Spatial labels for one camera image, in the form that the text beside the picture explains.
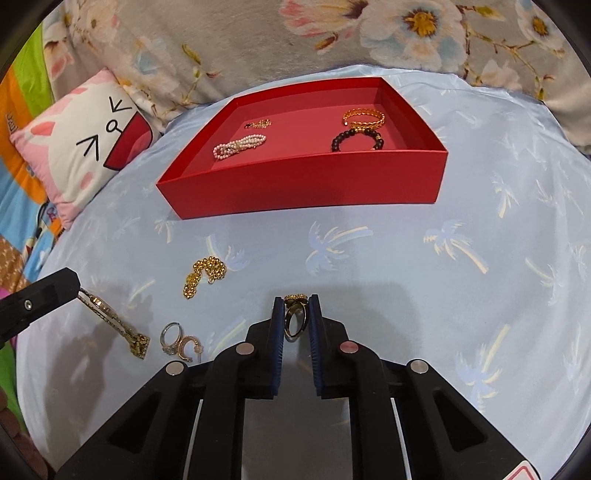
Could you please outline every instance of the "gold bracelet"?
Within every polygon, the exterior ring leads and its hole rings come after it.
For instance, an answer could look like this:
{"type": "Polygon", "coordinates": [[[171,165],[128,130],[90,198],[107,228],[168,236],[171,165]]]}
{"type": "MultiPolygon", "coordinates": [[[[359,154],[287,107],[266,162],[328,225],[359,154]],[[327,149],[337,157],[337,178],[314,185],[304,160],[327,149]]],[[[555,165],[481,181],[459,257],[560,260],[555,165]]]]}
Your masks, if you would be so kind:
{"type": "Polygon", "coordinates": [[[350,127],[355,131],[376,130],[384,126],[386,123],[386,115],[374,108],[354,108],[345,112],[343,115],[343,125],[350,127]],[[369,115],[374,116],[378,120],[376,122],[348,122],[347,120],[352,116],[369,115]]]}
{"type": "Polygon", "coordinates": [[[142,360],[146,356],[148,345],[150,344],[150,337],[138,333],[133,327],[127,325],[119,318],[115,310],[107,304],[102,298],[87,292],[80,288],[78,299],[86,305],[95,315],[102,318],[107,325],[112,327],[118,334],[120,334],[129,343],[129,350],[136,357],[142,360]]]}

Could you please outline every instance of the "black beaded bracelet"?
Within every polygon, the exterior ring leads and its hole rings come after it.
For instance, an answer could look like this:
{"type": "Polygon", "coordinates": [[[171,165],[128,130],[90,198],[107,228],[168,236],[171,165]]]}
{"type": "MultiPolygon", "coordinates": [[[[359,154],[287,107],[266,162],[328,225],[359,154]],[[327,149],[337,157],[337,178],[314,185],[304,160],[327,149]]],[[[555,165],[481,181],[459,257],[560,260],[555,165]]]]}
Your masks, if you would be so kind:
{"type": "Polygon", "coordinates": [[[352,128],[350,130],[345,130],[344,132],[339,133],[339,135],[337,135],[335,137],[335,139],[333,140],[333,144],[332,144],[332,151],[333,152],[340,152],[340,148],[339,148],[340,143],[345,138],[352,137],[353,135],[355,135],[358,132],[363,132],[368,137],[373,137],[373,139],[375,140],[375,145],[372,148],[374,150],[382,150],[382,147],[384,146],[384,139],[382,138],[382,136],[378,132],[376,132],[375,130],[371,130],[369,128],[366,128],[365,130],[355,130],[352,128]]]}

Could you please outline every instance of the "earring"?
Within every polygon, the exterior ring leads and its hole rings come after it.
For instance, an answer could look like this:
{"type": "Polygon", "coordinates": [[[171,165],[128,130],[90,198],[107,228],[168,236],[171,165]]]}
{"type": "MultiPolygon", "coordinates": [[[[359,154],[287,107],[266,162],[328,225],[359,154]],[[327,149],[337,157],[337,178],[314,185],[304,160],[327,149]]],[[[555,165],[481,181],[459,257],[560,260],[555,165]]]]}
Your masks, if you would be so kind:
{"type": "Polygon", "coordinates": [[[181,358],[181,360],[185,360],[187,363],[193,362],[193,358],[185,356],[184,354],[184,348],[189,342],[193,342],[195,344],[193,351],[197,354],[197,363],[200,364],[201,354],[203,353],[203,345],[201,345],[199,339],[197,337],[194,337],[193,335],[187,335],[186,337],[183,337],[183,339],[180,341],[177,349],[178,356],[181,358]]]}

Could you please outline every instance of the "pink cat pillow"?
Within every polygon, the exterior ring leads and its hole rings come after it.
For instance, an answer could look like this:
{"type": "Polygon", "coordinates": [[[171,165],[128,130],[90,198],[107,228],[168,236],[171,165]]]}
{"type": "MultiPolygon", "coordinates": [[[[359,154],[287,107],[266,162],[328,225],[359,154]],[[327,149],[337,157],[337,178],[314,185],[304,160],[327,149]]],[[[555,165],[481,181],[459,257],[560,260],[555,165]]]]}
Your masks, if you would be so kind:
{"type": "Polygon", "coordinates": [[[98,191],[158,137],[105,69],[15,132],[11,141],[69,229],[98,191]]]}

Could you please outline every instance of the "red box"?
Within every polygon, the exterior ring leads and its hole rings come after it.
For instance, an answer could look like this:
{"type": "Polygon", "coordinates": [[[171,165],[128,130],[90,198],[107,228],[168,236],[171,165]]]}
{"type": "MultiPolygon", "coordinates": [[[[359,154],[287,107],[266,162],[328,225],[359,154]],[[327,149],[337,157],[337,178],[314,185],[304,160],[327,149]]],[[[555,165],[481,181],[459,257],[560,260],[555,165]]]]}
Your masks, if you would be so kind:
{"type": "MultiPolygon", "coordinates": [[[[373,117],[351,120],[374,121],[373,117]]],[[[301,207],[434,203],[447,151],[416,111],[378,77],[321,80],[231,100],[189,142],[156,186],[183,219],[301,207]],[[383,150],[366,135],[345,139],[343,114],[376,108],[383,150]],[[271,120],[265,129],[248,122],[271,120]],[[267,140],[216,161],[213,148],[250,134],[267,140]]]]}

